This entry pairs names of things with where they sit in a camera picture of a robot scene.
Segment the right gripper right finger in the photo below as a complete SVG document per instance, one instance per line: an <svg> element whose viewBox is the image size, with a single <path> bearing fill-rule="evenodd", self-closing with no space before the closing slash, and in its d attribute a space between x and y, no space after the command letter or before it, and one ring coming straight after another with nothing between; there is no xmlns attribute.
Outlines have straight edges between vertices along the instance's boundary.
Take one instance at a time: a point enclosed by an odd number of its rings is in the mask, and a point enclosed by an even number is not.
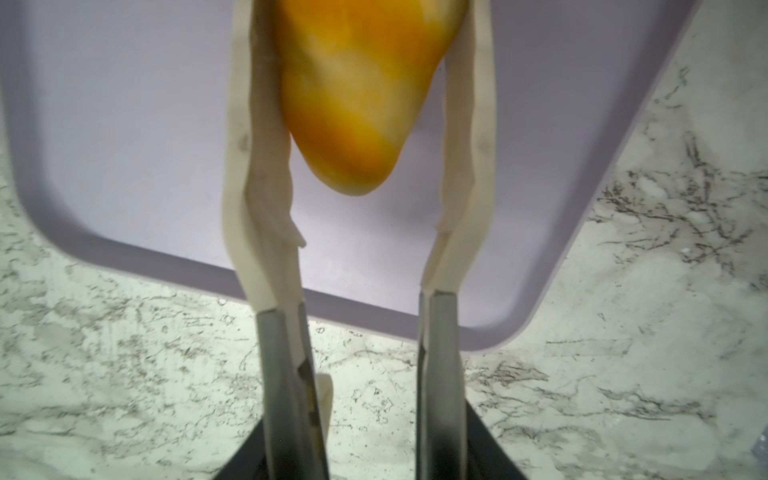
<svg viewBox="0 0 768 480"><path fill-rule="evenodd" d="M466 401L467 479L527 480Z"/></svg>

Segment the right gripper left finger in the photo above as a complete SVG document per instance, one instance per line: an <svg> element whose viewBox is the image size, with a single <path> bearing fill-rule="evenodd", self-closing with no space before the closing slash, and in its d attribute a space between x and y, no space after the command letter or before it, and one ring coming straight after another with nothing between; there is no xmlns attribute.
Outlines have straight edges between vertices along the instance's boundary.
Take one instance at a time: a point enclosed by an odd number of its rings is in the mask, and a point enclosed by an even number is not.
<svg viewBox="0 0 768 480"><path fill-rule="evenodd" d="M260 421L214 480L267 480L263 422Z"/></svg>

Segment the white and steel tongs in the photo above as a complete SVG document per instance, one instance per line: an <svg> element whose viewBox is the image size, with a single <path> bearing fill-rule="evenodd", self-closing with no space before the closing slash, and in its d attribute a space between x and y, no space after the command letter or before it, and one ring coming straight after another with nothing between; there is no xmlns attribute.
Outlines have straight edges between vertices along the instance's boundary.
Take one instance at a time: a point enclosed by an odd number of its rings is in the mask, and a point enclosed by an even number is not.
<svg viewBox="0 0 768 480"><path fill-rule="evenodd" d="M289 156L298 148L281 108L275 4L233 8L222 230L256 315L264 377L263 428L272 479L325 479L332 395L314 370ZM491 7L465 1L462 25L438 67L444 94L442 216L419 299L416 475L467 479L467 420L458 292L492 222L496 81Z"/></svg>

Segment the small striped fake croissant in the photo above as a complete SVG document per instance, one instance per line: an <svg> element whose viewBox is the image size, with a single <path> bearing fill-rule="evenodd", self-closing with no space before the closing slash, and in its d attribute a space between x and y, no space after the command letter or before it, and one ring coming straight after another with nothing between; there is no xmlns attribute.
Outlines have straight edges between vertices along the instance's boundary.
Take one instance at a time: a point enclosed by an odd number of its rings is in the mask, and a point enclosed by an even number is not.
<svg viewBox="0 0 768 480"><path fill-rule="evenodd" d="M393 171L465 1L278 1L281 108L315 176L349 196Z"/></svg>

